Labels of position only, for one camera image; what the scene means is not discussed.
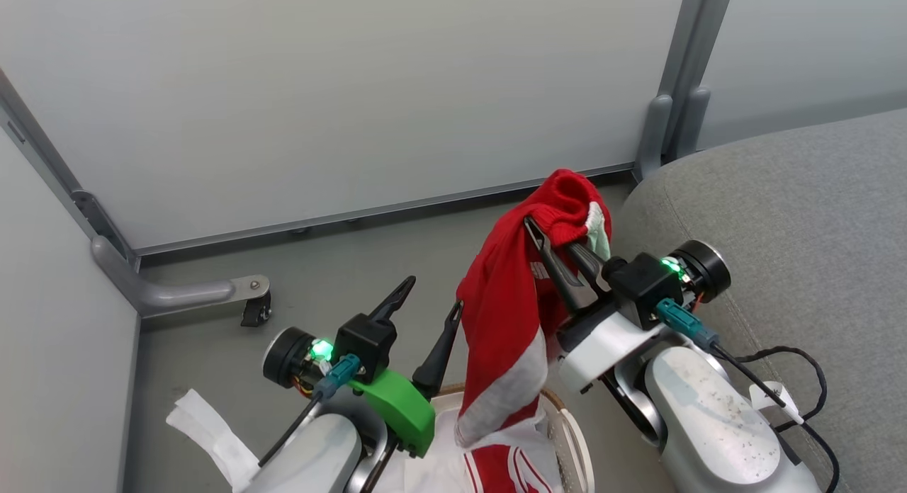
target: gray sofa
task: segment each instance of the gray sofa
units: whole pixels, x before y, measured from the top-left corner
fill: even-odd
[[[700,309],[706,324],[738,355],[780,344],[812,354],[829,397],[811,423],[841,462],[838,491],[907,491],[907,109],[668,164],[629,196],[614,229],[624,257],[689,238],[721,251],[733,284]],[[801,412],[816,405],[802,358],[755,372],[789,387]],[[784,434],[824,488],[825,454],[800,428]]]

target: blue connector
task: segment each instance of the blue connector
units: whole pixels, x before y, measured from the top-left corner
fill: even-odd
[[[314,396],[321,392],[321,400],[329,400],[337,392],[337,389],[349,383],[350,380],[356,377],[356,374],[359,374],[359,365],[359,357],[352,353],[344,355],[331,368],[330,373],[326,377],[318,380],[318,383],[315,384],[315,389],[312,390],[312,395]]]
[[[678,334],[686,335],[703,350],[709,350],[714,342],[719,341],[718,334],[703,325],[702,321],[694,316],[692,312],[684,309],[670,298],[661,300],[655,306],[655,313],[657,313],[658,319],[661,319],[661,322],[664,322],[668,328],[673,329]]]

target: white label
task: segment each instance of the white label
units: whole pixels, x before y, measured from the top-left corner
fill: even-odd
[[[796,404],[794,404],[794,400],[791,398],[790,392],[787,392],[787,389],[785,389],[783,384],[778,381],[765,381],[765,386],[774,390],[774,395],[781,397],[781,400],[787,404],[787,409],[785,409],[786,412],[800,413],[800,410],[796,408]],[[755,409],[776,406],[772,398],[768,397],[765,392],[762,392],[762,389],[755,383],[749,386],[749,399],[752,400],[753,408]]]

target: orange wire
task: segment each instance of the orange wire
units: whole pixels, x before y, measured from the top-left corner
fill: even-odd
[[[295,389],[299,390],[299,393],[303,396],[309,397],[312,395],[311,390],[304,389],[304,387],[302,387],[302,384],[299,383],[299,379],[295,376],[293,377],[293,385],[295,386]]]
[[[693,308],[689,310],[690,312],[696,312],[696,309],[699,308],[699,303],[702,302],[702,295],[705,293],[706,292],[702,292],[696,297],[696,303],[693,304]]]

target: green led light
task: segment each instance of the green led light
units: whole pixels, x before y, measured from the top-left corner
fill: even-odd
[[[312,348],[309,353],[312,358],[323,358],[326,361],[331,360],[331,353],[334,352],[334,345],[324,339],[315,339],[312,341]]]
[[[666,265],[668,268],[673,270],[674,273],[678,274],[680,277],[683,277],[683,275],[684,275],[683,268],[680,268],[679,264],[675,263],[674,261],[671,261],[669,258],[663,258],[661,260],[661,264]]]

